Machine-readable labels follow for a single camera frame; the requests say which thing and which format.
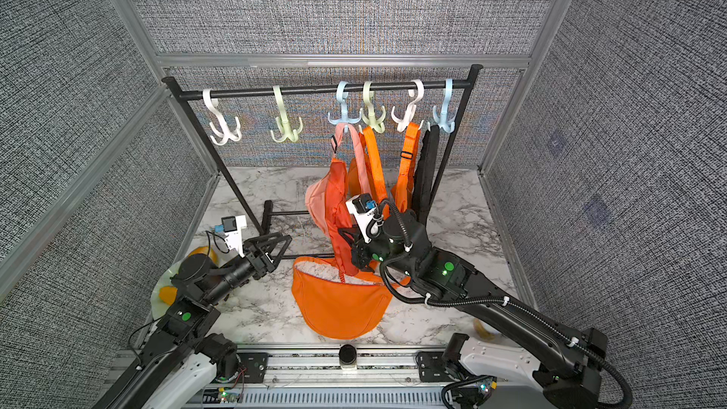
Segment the orange fruit piece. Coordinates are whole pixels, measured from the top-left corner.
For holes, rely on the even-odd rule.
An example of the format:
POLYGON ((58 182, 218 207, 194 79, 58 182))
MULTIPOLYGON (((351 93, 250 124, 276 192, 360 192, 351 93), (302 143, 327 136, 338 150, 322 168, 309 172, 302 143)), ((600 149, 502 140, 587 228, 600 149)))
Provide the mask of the orange fruit piece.
POLYGON ((172 306, 176 301, 178 290, 173 286, 164 286, 158 291, 158 298, 166 305, 172 306))

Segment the white hook far left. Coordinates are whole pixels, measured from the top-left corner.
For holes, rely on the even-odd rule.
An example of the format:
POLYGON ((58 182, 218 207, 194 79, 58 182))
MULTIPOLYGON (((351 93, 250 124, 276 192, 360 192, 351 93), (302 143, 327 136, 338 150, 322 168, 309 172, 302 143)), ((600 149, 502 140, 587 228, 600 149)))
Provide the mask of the white hook far left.
POLYGON ((212 134, 210 139, 216 146, 224 146, 229 141, 240 142, 242 140, 242 125, 240 119, 235 117, 235 129, 232 130, 223 113, 219 109, 219 100, 212 98, 211 90, 204 89, 203 91, 203 102, 206 109, 210 111, 216 117, 217 123, 210 121, 209 126, 212 134))

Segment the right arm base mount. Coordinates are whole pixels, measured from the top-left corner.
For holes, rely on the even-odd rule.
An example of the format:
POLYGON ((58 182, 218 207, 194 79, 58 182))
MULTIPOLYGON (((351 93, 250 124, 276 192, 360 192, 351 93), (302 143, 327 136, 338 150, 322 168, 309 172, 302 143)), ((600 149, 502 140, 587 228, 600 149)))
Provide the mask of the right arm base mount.
POLYGON ((490 403, 544 402, 543 388, 533 373, 540 361, 512 343, 488 343, 456 333, 444 350, 415 355, 420 380, 442 384, 439 396, 447 408, 481 408, 490 403))

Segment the black garment rack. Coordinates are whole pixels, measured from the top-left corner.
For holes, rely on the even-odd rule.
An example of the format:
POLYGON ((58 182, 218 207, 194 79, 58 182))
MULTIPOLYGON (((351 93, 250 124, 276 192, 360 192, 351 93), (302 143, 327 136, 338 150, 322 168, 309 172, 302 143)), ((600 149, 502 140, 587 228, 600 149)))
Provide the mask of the black garment rack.
MULTIPOLYGON (((459 126, 463 120, 463 117, 469 105, 471 94, 473 94, 473 90, 476 86, 479 74, 483 69, 484 66, 482 64, 472 64, 466 79, 452 80, 452 90, 463 91, 457 108, 456 117, 454 118, 454 124, 456 126, 459 126)), ((204 150, 211 157, 214 168, 217 170, 217 173, 221 174, 221 176, 225 178, 225 181, 227 181, 227 184, 232 189, 239 203, 242 205, 249 224, 256 229, 257 234, 266 235, 271 232, 270 229, 272 217, 298 216, 305 213, 303 210, 276 212, 274 210, 270 210, 269 208, 264 208, 261 223, 261 220, 259 220, 256 214, 253 212, 252 208, 250 208, 247 200, 242 194, 242 191, 234 180, 232 174, 229 172, 227 165, 225 165, 225 161, 223 161, 221 155, 216 150, 216 147, 221 146, 217 146, 213 143, 211 137, 209 137, 204 131, 203 125, 200 123, 197 115, 192 110, 192 107, 189 105, 190 101, 204 100, 204 92, 201 90, 183 90, 178 81, 176 81, 174 77, 170 76, 162 78, 161 83, 163 83, 164 87, 168 88, 170 94, 172 94, 172 98, 181 107, 182 112, 186 116, 187 121, 193 128, 194 132, 197 134, 200 140, 202 140, 204 150)), ((373 92, 404 91, 409 90, 410 88, 414 89, 415 84, 416 83, 414 83, 413 81, 396 81, 395 83, 373 83, 373 85, 371 85, 370 87, 370 90, 373 92)), ((425 83, 423 83, 422 87, 423 88, 421 90, 444 90, 446 89, 446 81, 426 81, 425 83)), ((343 92, 363 93, 364 90, 365 87, 361 83, 348 84, 343 89, 343 92)), ((288 86, 281 88, 281 96, 312 96, 333 94, 336 92, 336 85, 288 86)), ((244 89, 212 90, 210 92, 210 100, 219 100, 220 98, 265 98, 273 97, 274 95, 275 92, 272 86, 244 89)), ((435 204, 435 197, 437 197, 437 191, 440 187, 445 169, 448 166, 450 156, 452 154, 452 148, 454 147, 454 143, 456 143, 457 134, 458 130, 456 129, 450 133, 450 137, 448 138, 444 153, 439 161, 437 175, 435 176, 433 187, 430 192, 430 202, 428 204, 429 210, 431 210, 431 208, 435 204)))

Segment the pink sling bag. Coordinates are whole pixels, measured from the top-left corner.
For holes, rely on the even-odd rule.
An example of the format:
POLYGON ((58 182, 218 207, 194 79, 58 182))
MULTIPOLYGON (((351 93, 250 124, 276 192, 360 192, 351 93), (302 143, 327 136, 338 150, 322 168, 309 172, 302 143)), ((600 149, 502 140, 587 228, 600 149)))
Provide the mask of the pink sling bag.
POLYGON ((331 236, 328 217, 334 213, 335 208, 338 208, 341 202, 346 202, 348 198, 348 166, 345 161, 337 157, 338 150, 345 141, 346 133, 349 133, 353 144, 360 191, 372 194, 367 166, 365 166, 367 157, 360 135, 353 125, 339 123, 331 138, 332 157, 329 172, 321 180, 308 187, 305 195, 308 212, 327 237, 331 236))

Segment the red-orange sling bag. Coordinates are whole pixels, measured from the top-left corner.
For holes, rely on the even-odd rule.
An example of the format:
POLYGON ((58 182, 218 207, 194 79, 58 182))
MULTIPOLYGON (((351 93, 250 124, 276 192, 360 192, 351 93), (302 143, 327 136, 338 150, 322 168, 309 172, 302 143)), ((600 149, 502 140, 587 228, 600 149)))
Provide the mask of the red-orange sling bag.
POLYGON ((351 245, 339 233, 340 228, 352 228, 352 219, 346 208, 348 169, 346 168, 346 163, 337 158, 338 148, 343 142, 343 133, 337 134, 331 140, 333 156, 331 164, 329 165, 325 190, 327 235, 331 239, 331 246, 340 274, 340 280, 344 280, 344 276, 356 276, 359 273, 359 269, 352 263, 351 245))

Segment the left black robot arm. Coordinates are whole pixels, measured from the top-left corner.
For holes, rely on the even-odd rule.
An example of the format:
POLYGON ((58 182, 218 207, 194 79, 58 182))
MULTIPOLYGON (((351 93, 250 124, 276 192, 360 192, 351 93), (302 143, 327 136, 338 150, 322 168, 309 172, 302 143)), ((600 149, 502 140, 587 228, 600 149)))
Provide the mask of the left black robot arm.
POLYGON ((215 380, 242 375, 238 346, 209 331, 217 305, 238 287, 276 271, 292 237, 280 232, 245 240, 242 251, 217 265, 205 254, 182 261, 177 295, 134 361, 96 408, 181 408, 215 380))

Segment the black knob on rail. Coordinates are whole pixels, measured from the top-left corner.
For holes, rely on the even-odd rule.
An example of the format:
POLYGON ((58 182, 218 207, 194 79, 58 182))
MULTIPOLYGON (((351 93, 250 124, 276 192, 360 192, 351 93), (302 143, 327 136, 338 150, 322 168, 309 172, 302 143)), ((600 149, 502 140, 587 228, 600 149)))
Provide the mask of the black knob on rail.
POLYGON ((339 365, 341 369, 356 369, 358 350, 355 346, 344 344, 338 351, 339 365))

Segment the white hook right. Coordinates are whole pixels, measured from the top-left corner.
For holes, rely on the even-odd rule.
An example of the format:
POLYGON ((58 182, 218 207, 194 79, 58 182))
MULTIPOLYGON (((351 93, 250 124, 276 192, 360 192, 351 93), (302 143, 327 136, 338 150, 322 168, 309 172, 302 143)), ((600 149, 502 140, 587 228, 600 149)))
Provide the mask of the white hook right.
POLYGON ((391 110, 391 119, 396 123, 397 132, 398 133, 404 133, 407 128, 413 123, 416 110, 418 107, 418 103, 423 99, 425 94, 425 87, 422 80, 415 79, 412 80, 412 83, 415 85, 415 89, 409 89, 408 95, 410 97, 410 101, 407 104, 403 116, 397 117, 395 114, 396 108, 393 108, 391 110))

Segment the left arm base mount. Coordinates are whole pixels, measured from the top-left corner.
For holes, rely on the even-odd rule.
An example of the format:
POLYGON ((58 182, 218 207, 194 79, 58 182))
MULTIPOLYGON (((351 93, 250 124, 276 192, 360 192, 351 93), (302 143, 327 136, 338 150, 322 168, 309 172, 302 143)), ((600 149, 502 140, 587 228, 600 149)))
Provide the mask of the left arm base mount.
POLYGON ((242 390, 245 384, 262 384, 269 354, 239 352, 223 341, 220 334, 204 340, 202 349, 183 359, 172 369, 170 377, 151 394, 142 408, 182 408, 210 384, 220 384, 223 392, 242 390))

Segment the black sling bag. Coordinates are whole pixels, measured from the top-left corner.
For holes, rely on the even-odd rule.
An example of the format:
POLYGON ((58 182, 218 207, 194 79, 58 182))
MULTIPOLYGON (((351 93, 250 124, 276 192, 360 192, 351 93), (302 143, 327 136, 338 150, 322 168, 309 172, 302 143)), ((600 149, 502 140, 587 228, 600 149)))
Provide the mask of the black sling bag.
POLYGON ((422 225, 426 225, 431 210, 439 140, 440 129, 437 125, 425 132, 416 166, 411 208, 422 225))

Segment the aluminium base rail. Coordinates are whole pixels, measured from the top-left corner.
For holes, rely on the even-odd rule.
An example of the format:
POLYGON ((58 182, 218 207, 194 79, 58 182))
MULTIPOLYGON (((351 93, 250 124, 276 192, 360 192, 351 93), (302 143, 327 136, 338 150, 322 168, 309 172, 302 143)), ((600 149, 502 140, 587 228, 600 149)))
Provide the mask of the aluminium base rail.
POLYGON ((182 408, 442 408, 442 384, 424 384, 415 361, 419 351, 441 347, 363 346, 356 369, 341 369, 343 345, 252 346, 239 352, 269 354, 262 384, 223 392, 210 384, 182 408))

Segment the light blue hook far right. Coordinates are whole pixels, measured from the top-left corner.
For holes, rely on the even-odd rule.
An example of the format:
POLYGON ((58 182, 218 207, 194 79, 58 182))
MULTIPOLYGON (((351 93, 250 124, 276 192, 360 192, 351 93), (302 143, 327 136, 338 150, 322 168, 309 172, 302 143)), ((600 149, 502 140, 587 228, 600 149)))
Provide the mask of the light blue hook far right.
POLYGON ((451 134, 456 129, 456 120, 449 119, 449 107, 454 94, 454 80, 446 79, 443 89, 443 101, 439 108, 433 108, 433 119, 439 129, 447 134, 451 134))

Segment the white hook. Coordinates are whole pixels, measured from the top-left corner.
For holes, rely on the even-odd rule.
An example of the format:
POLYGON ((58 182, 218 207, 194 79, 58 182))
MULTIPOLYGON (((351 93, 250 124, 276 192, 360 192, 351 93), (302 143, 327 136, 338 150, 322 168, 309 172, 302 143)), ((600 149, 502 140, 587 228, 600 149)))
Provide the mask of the white hook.
POLYGON ((425 94, 425 87, 422 80, 415 79, 412 80, 412 83, 415 85, 415 89, 409 89, 408 95, 410 97, 410 101, 407 104, 403 116, 397 117, 395 114, 396 108, 393 108, 391 110, 391 119, 396 123, 397 132, 398 133, 404 133, 407 128, 413 123, 416 110, 418 107, 418 103, 423 99, 425 94))
POLYGON ((216 117, 217 123, 210 121, 209 126, 212 134, 210 139, 216 146, 224 146, 229 141, 240 142, 242 140, 242 125, 240 119, 235 117, 235 129, 232 130, 223 113, 219 109, 219 100, 212 98, 211 90, 204 89, 203 91, 203 102, 206 109, 210 111, 216 117))

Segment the orange sling bag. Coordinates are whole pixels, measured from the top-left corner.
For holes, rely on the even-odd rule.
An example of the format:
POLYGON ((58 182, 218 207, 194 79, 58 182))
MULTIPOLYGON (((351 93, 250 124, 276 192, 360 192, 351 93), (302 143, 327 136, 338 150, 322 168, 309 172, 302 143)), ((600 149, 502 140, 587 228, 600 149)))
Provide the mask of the orange sling bag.
POLYGON ((293 298, 316 333, 337 340, 359 338, 375 329, 392 295, 373 274, 348 276, 326 259, 302 257, 293 263, 293 298))
POLYGON ((348 169, 348 195, 364 193, 374 201, 382 202, 388 197, 384 170, 375 132, 368 127, 352 136, 354 157, 348 169))
POLYGON ((400 212, 405 212, 412 202, 419 143, 420 125, 409 124, 405 131, 403 148, 399 155, 401 159, 399 160, 396 185, 392 189, 394 202, 400 212))

